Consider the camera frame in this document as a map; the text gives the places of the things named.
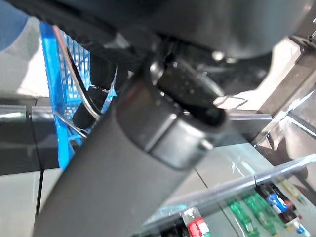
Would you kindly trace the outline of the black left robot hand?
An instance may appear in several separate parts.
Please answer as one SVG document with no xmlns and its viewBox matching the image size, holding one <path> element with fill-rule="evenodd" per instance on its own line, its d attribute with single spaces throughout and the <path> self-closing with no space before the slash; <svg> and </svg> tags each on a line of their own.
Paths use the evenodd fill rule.
<svg viewBox="0 0 316 237">
<path fill-rule="evenodd" d="M 312 0 L 12 0 L 133 72 L 57 181 L 36 237 L 128 237 L 226 133 L 223 94 L 257 87 Z"/>
</svg>

